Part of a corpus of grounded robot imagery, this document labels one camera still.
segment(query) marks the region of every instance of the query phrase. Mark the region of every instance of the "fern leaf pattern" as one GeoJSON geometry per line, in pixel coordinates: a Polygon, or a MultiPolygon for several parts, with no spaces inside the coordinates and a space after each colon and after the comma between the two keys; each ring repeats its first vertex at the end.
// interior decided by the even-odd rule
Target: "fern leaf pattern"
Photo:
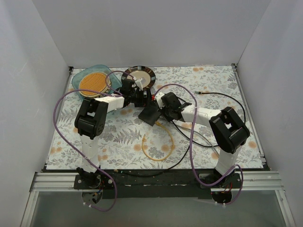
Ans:
{"type": "MultiPolygon", "coordinates": [[[[74,69],[72,77],[84,69],[74,69]]],[[[113,70],[123,70],[126,68],[114,68],[113,70]]],[[[151,88],[155,93],[160,87],[169,83],[179,83],[194,91],[220,92],[230,95],[239,100],[241,92],[238,87],[237,79],[231,66],[194,66],[194,67],[152,67],[156,74],[156,82],[151,88]]],[[[71,83],[68,90],[73,90],[71,83]]],[[[177,86],[168,86],[162,90],[163,93],[174,92],[177,96],[187,102],[192,101],[192,97],[177,86]]],[[[220,95],[196,95],[198,105],[209,109],[223,109],[227,106],[233,107],[243,119],[243,111],[240,106],[232,99],[220,95]]],[[[77,129],[74,127],[74,120],[81,106],[81,100],[76,93],[71,93],[65,98],[62,110],[60,111],[58,127],[61,133],[76,148],[82,149],[81,140],[77,129]]],[[[125,108],[112,111],[107,114],[106,124],[98,141],[98,159],[103,169],[165,169],[177,163],[188,148],[188,140],[184,138],[172,124],[159,121],[172,133],[175,147],[171,155],[161,162],[154,162],[148,159],[142,151],[142,139],[145,135],[143,148],[153,158],[163,158],[171,150],[172,141],[169,135],[156,125],[151,127],[138,118],[143,108],[135,108],[133,104],[125,108]]],[[[184,127],[191,127],[189,123],[177,122],[184,127]]],[[[237,163],[244,168],[262,168],[259,156],[259,148],[253,136],[250,122],[246,123],[252,136],[247,139],[243,146],[237,163]]],[[[206,136],[213,144],[216,143],[213,132],[210,128],[196,125],[195,130],[206,136]]],[[[206,141],[195,135],[194,140],[207,145],[206,141]]],[[[214,168],[218,157],[211,148],[193,146],[193,159],[196,168],[214,168]]],[[[48,170],[74,170],[83,161],[75,150],[54,133],[53,143],[47,160],[48,170]]],[[[189,154],[176,168],[191,168],[189,154]]]]}

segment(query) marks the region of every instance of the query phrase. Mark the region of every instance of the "white wall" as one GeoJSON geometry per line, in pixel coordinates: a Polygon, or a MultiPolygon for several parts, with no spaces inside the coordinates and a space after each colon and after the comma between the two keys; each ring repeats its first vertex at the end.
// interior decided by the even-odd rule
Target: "white wall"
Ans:
{"type": "Polygon", "coordinates": [[[0,0],[0,226],[19,226],[68,67],[31,0],[0,0]]]}
{"type": "Polygon", "coordinates": [[[269,165],[303,226],[303,0],[272,0],[239,62],[239,75],[269,165]]]}
{"type": "Polygon", "coordinates": [[[68,65],[237,63],[270,0],[33,0],[68,65]]]}

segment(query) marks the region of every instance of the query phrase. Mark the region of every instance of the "purple cable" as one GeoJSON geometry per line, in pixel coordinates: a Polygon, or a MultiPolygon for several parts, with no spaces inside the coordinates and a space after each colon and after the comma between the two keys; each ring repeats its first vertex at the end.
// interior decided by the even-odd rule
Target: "purple cable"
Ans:
{"type": "Polygon", "coordinates": [[[114,90],[110,85],[108,85],[107,83],[107,78],[109,77],[110,74],[114,73],[114,72],[122,72],[122,73],[125,73],[126,75],[130,76],[131,78],[134,78],[131,74],[127,73],[127,72],[124,72],[124,71],[120,71],[120,70],[115,70],[115,71],[111,71],[110,73],[107,74],[107,76],[105,77],[105,83],[106,83],[106,86],[111,89],[112,91],[118,93],[120,96],[122,96],[122,94],[119,92],[119,91],[116,91],[114,90]]]}
{"type": "Polygon", "coordinates": [[[68,144],[70,145],[72,148],[74,148],[82,157],[84,157],[88,163],[90,163],[93,167],[95,167],[97,170],[99,170],[101,173],[103,173],[104,175],[106,175],[109,179],[111,179],[113,181],[113,184],[114,184],[114,188],[115,188],[115,199],[114,199],[114,202],[113,204],[107,208],[107,209],[102,209],[102,208],[99,208],[99,207],[96,207],[92,204],[88,204],[89,206],[91,206],[92,208],[95,208],[97,210],[100,210],[102,212],[107,212],[109,210],[111,210],[113,208],[113,206],[115,205],[116,203],[116,200],[117,200],[117,196],[118,196],[118,191],[117,191],[117,185],[114,181],[114,179],[105,171],[103,171],[102,169],[100,169],[99,167],[97,167],[96,165],[94,165],[89,159],[87,159],[85,157],[85,155],[79,151],[74,145],[72,145],[63,135],[62,133],[59,131],[58,127],[57,127],[57,124],[56,124],[56,112],[57,112],[57,108],[58,108],[58,105],[59,103],[64,99],[64,97],[66,97],[67,95],[69,95],[70,93],[73,93],[73,92],[76,92],[76,91],[89,91],[89,92],[94,92],[94,93],[98,93],[98,94],[101,94],[101,95],[104,95],[104,96],[113,96],[113,95],[109,95],[109,94],[105,94],[105,93],[101,93],[101,92],[97,92],[97,91],[92,91],[92,90],[87,90],[87,89],[77,89],[77,90],[73,90],[73,91],[70,91],[70,92],[67,92],[65,93],[59,100],[58,102],[56,103],[55,105],[55,108],[53,110],[53,125],[55,126],[55,129],[56,131],[58,132],[58,134],[61,136],[61,138],[68,144]]]}
{"type": "MultiPolygon", "coordinates": [[[[224,178],[225,178],[233,169],[235,169],[235,166],[230,167],[230,168],[227,170],[227,172],[226,172],[219,180],[217,180],[217,181],[214,182],[214,183],[206,184],[206,183],[202,182],[202,181],[199,179],[199,177],[198,177],[198,175],[197,175],[197,173],[196,173],[196,170],[195,170],[194,161],[193,161],[193,152],[192,152],[193,137],[194,137],[194,127],[195,127],[196,117],[197,117],[197,100],[196,100],[195,96],[194,96],[186,87],[184,87],[183,85],[180,85],[180,84],[166,84],[166,85],[160,87],[160,88],[156,91],[155,96],[156,96],[156,94],[157,94],[162,88],[167,87],[167,86],[170,86],[170,85],[179,86],[179,87],[185,89],[185,90],[192,96],[193,100],[195,101],[195,113],[194,113],[194,119],[193,119],[193,123],[192,123],[192,127],[191,127],[190,140],[189,140],[189,157],[190,157],[190,164],[191,164],[191,168],[192,168],[192,170],[193,170],[193,173],[194,173],[195,178],[197,179],[197,181],[198,181],[201,185],[206,186],[206,187],[214,186],[214,185],[218,184],[221,180],[223,180],[223,179],[224,179],[224,178]]],[[[241,187],[240,187],[240,189],[239,189],[239,192],[238,192],[237,196],[235,197],[235,199],[238,198],[238,196],[239,196],[239,194],[240,194],[240,192],[241,192],[241,190],[242,190],[242,185],[243,185],[243,173],[242,173],[242,169],[241,169],[241,167],[240,167],[238,164],[236,164],[236,166],[237,166],[237,167],[240,169],[240,171],[241,171],[242,182],[241,182],[241,187]]]]}

